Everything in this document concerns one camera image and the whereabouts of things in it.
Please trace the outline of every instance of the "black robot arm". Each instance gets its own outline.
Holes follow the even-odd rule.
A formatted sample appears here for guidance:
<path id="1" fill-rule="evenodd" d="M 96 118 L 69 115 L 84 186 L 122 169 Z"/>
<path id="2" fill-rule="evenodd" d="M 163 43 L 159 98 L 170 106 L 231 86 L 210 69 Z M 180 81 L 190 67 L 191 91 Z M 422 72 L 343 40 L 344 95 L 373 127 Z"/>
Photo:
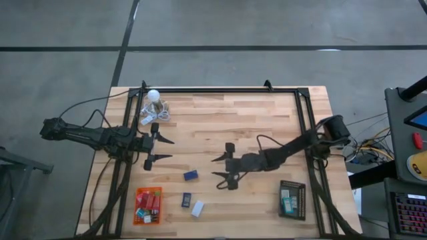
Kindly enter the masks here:
<path id="1" fill-rule="evenodd" d="M 156 155 L 153 153 L 155 140 L 164 143 L 171 143 L 165 137 L 160 135 L 159 123 L 151 124 L 151 136 L 143 133 L 141 137 L 134 137 L 135 128 L 124 126 L 119 127 L 98 127 L 96 129 L 80 127 L 78 125 L 66 123 L 61 118 L 46 119 L 43 122 L 43 128 L 40 135 L 46 140 L 70 140 L 90 146 L 94 150 L 104 150 L 108 157 L 113 159 L 123 159 L 123 153 L 126 151 L 137 151 L 148 153 L 144 169 L 151 170 L 154 161 L 171 155 Z"/>
<path id="2" fill-rule="evenodd" d="M 319 132 L 320 127 L 324 127 L 324 132 Z M 238 181 L 242 178 L 239 173 L 247 173 L 254 171 L 272 171 L 278 169 L 281 164 L 285 163 L 286 159 L 293 154 L 310 148 L 312 155 L 321 159 L 325 159 L 330 154 L 330 147 L 334 145 L 347 145 L 350 140 L 348 137 L 350 132 L 342 121 L 341 115 L 335 115 L 327 119 L 321 120 L 315 129 L 310 129 L 301 136 L 295 138 L 289 143 L 282 145 L 279 148 L 260 149 L 257 153 L 246 153 L 242 158 L 233 158 L 234 144 L 226 143 L 226 152 L 223 156 L 213 160 L 226 160 L 226 172 L 213 172 L 215 175 L 224 177 L 224 181 L 217 185 L 218 189 L 222 183 L 227 182 L 229 190 L 238 188 Z"/>

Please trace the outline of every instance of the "white ball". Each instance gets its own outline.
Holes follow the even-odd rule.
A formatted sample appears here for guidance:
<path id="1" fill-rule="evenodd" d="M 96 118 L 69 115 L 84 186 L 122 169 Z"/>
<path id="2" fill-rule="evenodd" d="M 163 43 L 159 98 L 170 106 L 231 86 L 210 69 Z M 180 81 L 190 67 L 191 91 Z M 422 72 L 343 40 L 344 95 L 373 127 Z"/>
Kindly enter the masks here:
<path id="1" fill-rule="evenodd" d="M 157 101 L 159 101 L 159 99 L 160 99 L 160 93 L 159 93 L 159 91 L 157 91 L 157 90 L 150 90 L 150 91 L 148 91 L 148 94 L 147 94 L 147 96 L 148 96 L 148 100 L 150 100 L 151 102 L 157 102 Z"/>

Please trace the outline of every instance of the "wooden table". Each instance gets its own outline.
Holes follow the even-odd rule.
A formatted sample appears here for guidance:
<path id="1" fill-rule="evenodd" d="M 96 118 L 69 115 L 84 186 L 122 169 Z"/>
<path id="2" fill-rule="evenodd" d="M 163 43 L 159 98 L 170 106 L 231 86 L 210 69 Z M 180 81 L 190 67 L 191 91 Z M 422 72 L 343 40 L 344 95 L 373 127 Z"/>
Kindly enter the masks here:
<path id="1" fill-rule="evenodd" d="M 127 89 L 114 87 L 111 95 Z M 326 88 L 309 89 L 316 122 L 330 116 L 332 110 Z M 293 94 L 162 93 L 161 97 L 169 102 L 171 120 L 169 123 L 160 122 L 160 132 L 174 141 L 175 145 L 156 143 L 155 152 L 172 154 L 173 157 L 156 161 L 151 171 L 144 171 L 145 155 L 141 154 L 139 162 L 132 167 L 122 237 L 318 236 L 304 152 L 289 157 L 275 171 L 249 173 L 239 182 L 239 189 L 235 191 L 217 190 L 216 185 L 223 179 L 211 174 L 212 171 L 225 170 L 223 161 L 211 162 L 223 154 L 225 142 L 236 144 L 234 156 L 239 157 L 247 152 L 258 151 L 256 135 L 268 135 L 281 143 L 299 136 L 301 132 Z M 108 101 L 105 114 L 112 125 L 121 125 L 125 101 L 125 95 Z M 140 125 L 139 128 L 149 132 L 147 126 Z M 266 139 L 262 139 L 262 145 L 277 147 Z M 99 173 L 107 160 L 105 152 L 98 151 L 95 154 L 77 233 L 88 228 L 89 202 Z M 197 169 L 199 178 L 185 182 L 183 173 L 194 169 Z M 355 230 L 362 232 L 342 158 L 329 158 L 326 171 L 334 205 Z M 100 214 L 107 203 L 112 172 L 113 163 L 110 163 L 96 193 L 92 219 Z M 307 185 L 305 221 L 278 217 L 280 180 Z M 163 187 L 161 224 L 133 225 L 135 191 L 138 187 Z M 183 192 L 192 194 L 189 209 L 181 207 Z M 191 216 L 191 209 L 197 200 L 205 203 L 199 218 Z M 322 212 L 327 232 L 330 232 L 323 204 Z M 112 231 L 115 218 L 116 214 L 113 213 Z"/>

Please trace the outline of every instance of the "gray floor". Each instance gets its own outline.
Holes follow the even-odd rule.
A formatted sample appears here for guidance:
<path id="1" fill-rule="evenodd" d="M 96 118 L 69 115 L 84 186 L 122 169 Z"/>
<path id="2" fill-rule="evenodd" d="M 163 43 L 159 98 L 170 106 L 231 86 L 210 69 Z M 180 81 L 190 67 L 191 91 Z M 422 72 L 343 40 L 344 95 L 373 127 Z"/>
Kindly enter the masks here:
<path id="1" fill-rule="evenodd" d="M 0 0 L 0 47 L 121 45 L 132 0 Z M 427 44 L 427 16 L 417 0 L 141 1 L 129 45 L 415 45 Z M 104 96 L 116 52 L 0 53 L 0 145 L 44 163 L 34 172 L 15 228 L 17 239 L 74 234 L 93 151 L 39 137 L 44 118 Z M 384 89 L 425 76 L 427 51 L 127 53 L 119 86 L 325 85 L 347 123 L 386 111 Z M 105 101 L 82 105 L 66 121 L 83 123 Z M 377 119 L 352 125 L 358 136 Z M 91 126 L 99 126 L 97 118 Z M 385 128 L 383 120 L 358 136 Z M 365 191 L 367 218 L 385 220 L 378 189 Z M 361 220 L 364 232 L 387 230 Z"/>

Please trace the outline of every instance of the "small white box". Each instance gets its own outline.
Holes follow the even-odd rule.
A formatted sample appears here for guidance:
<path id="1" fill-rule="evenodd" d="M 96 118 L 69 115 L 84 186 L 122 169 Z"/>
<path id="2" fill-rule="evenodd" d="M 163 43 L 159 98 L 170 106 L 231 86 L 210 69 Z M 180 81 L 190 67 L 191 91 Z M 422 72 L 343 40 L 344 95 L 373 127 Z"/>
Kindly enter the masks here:
<path id="1" fill-rule="evenodd" d="M 150 215 L 144 216 L 144 223 L 151 223 L 151 216 Z"/>
<path id="2" fill-rule="evenodd" d="M 194 217 L 199 217 L 201 209 L 203 209 L 203 205 L 204 205 L 204 203 L 202 203 L 201 201 L 197 201 L 193 207 L 193 211 L 191 211 L 191 214 Z"/>

